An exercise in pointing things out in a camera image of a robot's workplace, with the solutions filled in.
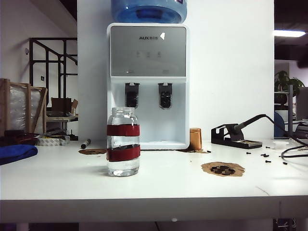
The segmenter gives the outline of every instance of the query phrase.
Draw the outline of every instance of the blue water jug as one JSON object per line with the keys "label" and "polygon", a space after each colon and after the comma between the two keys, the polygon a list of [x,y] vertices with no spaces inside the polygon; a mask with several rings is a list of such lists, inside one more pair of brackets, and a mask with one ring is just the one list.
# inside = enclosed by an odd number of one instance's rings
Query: blue water jug
{"label": "blue water jug", "polygon": [[111,0],[112,16],[121,23],[183,23],[187,0]]}

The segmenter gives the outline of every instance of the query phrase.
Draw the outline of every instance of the water dispenser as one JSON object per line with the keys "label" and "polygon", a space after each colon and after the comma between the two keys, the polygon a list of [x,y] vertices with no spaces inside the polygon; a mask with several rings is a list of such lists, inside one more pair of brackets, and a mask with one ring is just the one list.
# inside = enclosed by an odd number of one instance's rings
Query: water dispenser
{"label": "water dispenser", "polygon": [[107,29],[108,113],[134,107],[141,149],[189,145],[187,28],[181,24],[113,23]]}

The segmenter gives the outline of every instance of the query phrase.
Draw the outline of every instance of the ceiling light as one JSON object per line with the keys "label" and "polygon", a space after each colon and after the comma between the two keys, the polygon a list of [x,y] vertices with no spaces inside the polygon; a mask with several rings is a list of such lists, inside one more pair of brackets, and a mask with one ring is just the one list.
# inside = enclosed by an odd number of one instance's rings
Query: ceiling light
{"label": "ceiling light", "polygon": [[306,34],[305,31],[298,30],[274,30],[274,36],[282,36],[282,37],[301,37]]}

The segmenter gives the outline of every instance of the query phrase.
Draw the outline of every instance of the water bottle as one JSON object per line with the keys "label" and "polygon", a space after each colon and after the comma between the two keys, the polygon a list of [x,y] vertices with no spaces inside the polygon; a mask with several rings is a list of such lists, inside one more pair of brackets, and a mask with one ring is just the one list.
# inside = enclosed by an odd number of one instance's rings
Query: water bottle
{"label": "water bottle", "polygon": [[108,175],[127,177],[139,169],[140,126],[133,107],[114,107],[107,125]]}
{"label": "water bottle", "polygon": [[121,23],[183,23],[186,0],[111,0],[112,16]]}

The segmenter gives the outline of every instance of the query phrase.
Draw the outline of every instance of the dispenser control panel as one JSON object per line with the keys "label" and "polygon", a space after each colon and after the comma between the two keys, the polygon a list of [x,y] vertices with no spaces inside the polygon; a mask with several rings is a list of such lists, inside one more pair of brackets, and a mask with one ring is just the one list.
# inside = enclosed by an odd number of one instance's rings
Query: dispenser control panel
{"label": "dispenser control panel", "polygon": [[112,26],[111,76],[186,76],[186,28]]}

